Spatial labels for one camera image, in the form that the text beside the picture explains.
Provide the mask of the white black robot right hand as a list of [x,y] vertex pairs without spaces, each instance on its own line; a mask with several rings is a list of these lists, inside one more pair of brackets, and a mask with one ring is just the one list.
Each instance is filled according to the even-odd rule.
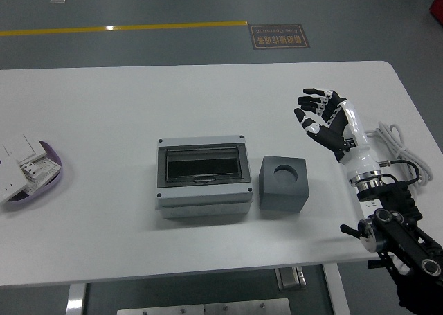
[[354,105],[331,89],[303,89],[294,114],[308,137],[333,152],[356,188],[382,184],[381,167],[372,152]]

